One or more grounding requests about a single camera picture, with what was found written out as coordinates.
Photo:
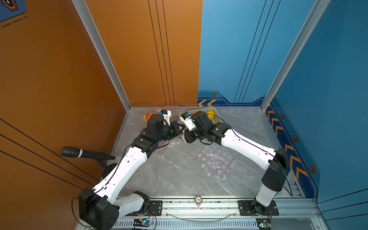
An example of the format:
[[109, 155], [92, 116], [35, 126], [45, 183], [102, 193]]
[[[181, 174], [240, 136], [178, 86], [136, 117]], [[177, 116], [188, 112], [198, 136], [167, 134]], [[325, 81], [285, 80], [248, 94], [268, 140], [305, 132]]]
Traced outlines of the clear zip-top bag blue zipper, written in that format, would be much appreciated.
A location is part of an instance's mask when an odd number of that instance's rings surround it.
[[145, 122], [148, 121], [148, 119], [154, 115], [154, 114], [160, 114], [163, 115], [164, 119], [166, 120], [167, 123], [170, 123], [173, 118], [178, 119], [178, 114], [180, 112], [184, 112], [186, 110], [185, 107], [182, 106], [178, 106], [178, 105], [167, 105], [164, 107], [157, 107], [157, 108], [151, 108], [151, 110], [149, 110], [144, 116], [143, 116], [143, 120]]

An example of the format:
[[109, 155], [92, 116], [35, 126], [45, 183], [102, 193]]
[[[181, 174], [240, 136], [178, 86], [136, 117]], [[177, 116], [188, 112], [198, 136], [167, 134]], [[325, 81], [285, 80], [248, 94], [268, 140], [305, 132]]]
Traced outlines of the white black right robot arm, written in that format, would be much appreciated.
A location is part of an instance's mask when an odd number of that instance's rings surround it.
[[255, 215], [271, 215], [271, 203], [288, 181], [290, 160], [287, 151], [282, 148], [272, 149], [246, 138], [224, 120], [213, 123], [203, 111], [192, 115], [184, 112], [179, 118], [186, 126], [184, 138], [187, 143], [206, 139], [209, 144], [216, 143], [237, 151], [265, 170], [261, 187], [251, 207]]

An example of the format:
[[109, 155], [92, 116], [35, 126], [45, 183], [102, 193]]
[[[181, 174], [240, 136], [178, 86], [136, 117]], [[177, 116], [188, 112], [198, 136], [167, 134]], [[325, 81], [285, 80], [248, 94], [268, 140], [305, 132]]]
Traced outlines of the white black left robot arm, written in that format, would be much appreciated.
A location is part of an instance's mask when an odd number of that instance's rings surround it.
[[79, 204], [78, 222], [85, 228], [110, 230], [120, 217], [148, 212], [149, 196], [135, 191], [119, 198], [119, 194], [134, 172], [159, 148], [161, 141], [170, 141], [185, 130], [177, 121], [168, 123], [163, 115], [154, 114], [147, 127], [127, 146], [127, 152], [117, 166], [93, 189], [84, 189], [76, 198]]

